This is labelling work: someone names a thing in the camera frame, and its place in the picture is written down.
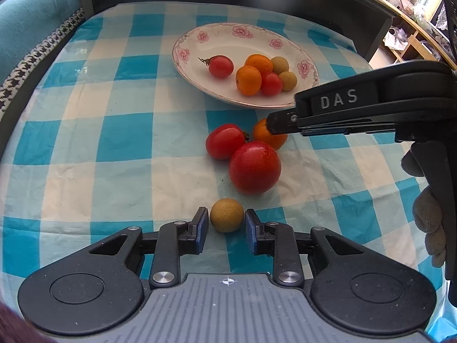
table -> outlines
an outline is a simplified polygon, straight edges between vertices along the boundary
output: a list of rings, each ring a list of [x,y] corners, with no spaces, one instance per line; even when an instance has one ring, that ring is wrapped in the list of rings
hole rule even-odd
[[[279,13],[155,2],[92,17],[36,88],[1,161],[0,287],[8,305],[17,310],[20,283],[39,267],[127,226],[149,232],[188,220],[225,197],[262,221],[342,233],[419,269],[443,290],[411,214],[426,182],[403,172],[409,145],[392,134],[291,135],[279,150],[275,187],[256,197],[234,189],[228,163],[206,154],[206,136],[226,122],[251,130],[268,111],[205,95],[179,76],[171,57],[186,31],[223,21],[287,36],[313,59],[321,83],[370,70],[347,38]],[[142,277],[151,262],[148,256]],[[272,259],[252,256],[242,230],[224,235],[210,227],[203,253],[183,256],[181,268],[182,275],[268,272]]]

finger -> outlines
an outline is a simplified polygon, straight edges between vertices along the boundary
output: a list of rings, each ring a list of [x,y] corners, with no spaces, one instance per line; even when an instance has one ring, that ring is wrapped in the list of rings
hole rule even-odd
[[[411,151],[408,151],[401,159],[401,167],[409,175],[424,176],[422,169],[420,168]]]
[[[426,250],[430,255],[438,255],[446,248],[446,235],[443,226],[439,226],[435,232],[426,234]]]
[[[441,224],[443,214],[438,201],[427,186],[413,203],[413,217],[417,228],[425,233],[435,232]]]
[[[431,265],[435,268],[441,268],[446,260],[446,250],[431,257]]]

tomato stem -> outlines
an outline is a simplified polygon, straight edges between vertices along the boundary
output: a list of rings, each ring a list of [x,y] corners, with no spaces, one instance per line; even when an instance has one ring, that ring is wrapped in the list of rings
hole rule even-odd
[[[209,59],[198,58],[198,59],[200,59],[200,61],[205,63],[207,66],[209,66],[209,62],[211,61],[211,58],[209,58]]]

orange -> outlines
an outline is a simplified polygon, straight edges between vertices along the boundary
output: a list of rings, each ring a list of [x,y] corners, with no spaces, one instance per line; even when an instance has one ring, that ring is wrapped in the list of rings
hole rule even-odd
[[[265,55],[261,54],[252,54],[248,56],[248,59],[246,59],[244,65],[257,68],[262,76],[273,72],[273,62]]]
[[[278,151],[286,142],[287,134],[271,134],[266,128],[266,118],[264,118],[255,124],[254,129],[252,129],[252,138],[253,140],[260,140]]]
[[[243,66],[236,71],[236,87],[241,94],[251,96],[260,90],[262,75],[257,68]]]

white plate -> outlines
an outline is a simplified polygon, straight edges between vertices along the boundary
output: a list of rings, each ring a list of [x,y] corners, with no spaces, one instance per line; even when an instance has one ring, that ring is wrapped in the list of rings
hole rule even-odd
[[[273,97],[260,92],[242,95],[236,88],[235,75],[251,54],[263,54],[270,59],[284,57],[289,62],[298,83],[291,90]],[[213,77],[199,58],[225,55],[234,63],[233,73],[225,79]],[[192,29],[173,47],[173,63],[178,72],[205,93],[227,103],[250,108],[279,109],[295,105],[294,95],[319,84],[317,68],[298,45],[268,29],[239,23],[213,23]]]

